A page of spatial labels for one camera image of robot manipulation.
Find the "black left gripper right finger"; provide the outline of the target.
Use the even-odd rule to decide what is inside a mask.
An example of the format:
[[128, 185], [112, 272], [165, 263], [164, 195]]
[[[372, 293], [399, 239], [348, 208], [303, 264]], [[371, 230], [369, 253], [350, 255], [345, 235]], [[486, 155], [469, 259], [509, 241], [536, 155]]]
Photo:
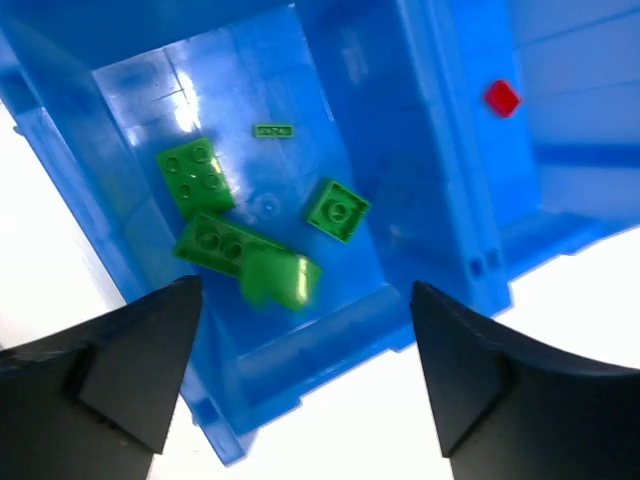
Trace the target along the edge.
[[457, 479], [635, 479], [639, 373], [581, 357], [417, 282], [411, 316]]

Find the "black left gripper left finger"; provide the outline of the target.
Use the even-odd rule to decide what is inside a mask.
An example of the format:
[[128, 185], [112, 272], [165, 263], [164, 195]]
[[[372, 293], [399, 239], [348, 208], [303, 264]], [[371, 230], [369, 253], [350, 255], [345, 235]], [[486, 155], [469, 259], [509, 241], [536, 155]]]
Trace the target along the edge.
[[188, 275], [2, 350], [2, 478], [146, 478], [165, 445], [202, 303], [202, 282]]

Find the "long green lego plate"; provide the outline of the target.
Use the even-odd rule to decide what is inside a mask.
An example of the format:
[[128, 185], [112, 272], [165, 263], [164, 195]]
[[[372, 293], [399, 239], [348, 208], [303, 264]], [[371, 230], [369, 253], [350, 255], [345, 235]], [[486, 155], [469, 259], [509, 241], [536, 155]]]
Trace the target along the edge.
[[187, 222], [173, 253], [182, 260], [238, 278], [252, 248], [289, 252], [286, 246], [226, 217], [198, 212]]

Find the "green curved lego piece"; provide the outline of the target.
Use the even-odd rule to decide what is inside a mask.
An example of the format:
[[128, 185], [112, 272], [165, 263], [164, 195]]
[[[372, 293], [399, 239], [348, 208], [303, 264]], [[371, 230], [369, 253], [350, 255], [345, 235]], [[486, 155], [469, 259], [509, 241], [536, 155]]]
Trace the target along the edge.
[[284, 250], [251, 247], [239, 276], [245, 299], [258, 306], [269, 302], [298, 311], [312, 301], [322, 269], [309, 258]]

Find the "green lego plate piece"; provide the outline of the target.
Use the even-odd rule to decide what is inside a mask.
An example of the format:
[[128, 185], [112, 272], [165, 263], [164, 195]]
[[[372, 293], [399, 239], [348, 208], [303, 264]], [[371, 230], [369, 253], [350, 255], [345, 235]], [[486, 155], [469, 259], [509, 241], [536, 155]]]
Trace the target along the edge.
[[229, 184], [211, 141], [202, 137], [165, 150], [155, 159], [179, 211], [223, 213], [235, 207]]

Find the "green square lego brick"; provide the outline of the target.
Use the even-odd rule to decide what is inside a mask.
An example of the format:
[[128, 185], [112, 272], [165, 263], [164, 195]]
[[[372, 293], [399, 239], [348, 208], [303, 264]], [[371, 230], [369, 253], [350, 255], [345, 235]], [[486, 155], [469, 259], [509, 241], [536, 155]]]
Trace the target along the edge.
[[347, 244], [363, 222], [371, 203], [339, 182], [329, 179], [320, 184], [311, 198], [306, 221]]

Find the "small red lego brick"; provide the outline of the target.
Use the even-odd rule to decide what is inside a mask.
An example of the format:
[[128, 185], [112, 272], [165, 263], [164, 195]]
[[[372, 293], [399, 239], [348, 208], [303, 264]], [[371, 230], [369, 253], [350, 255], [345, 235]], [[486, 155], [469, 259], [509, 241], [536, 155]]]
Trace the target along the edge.
[[489, 85], [484, 94], [484, 101], [494, 114], [503, 119], [511, 117], [522, 103], [516, 90], [503, 79]]

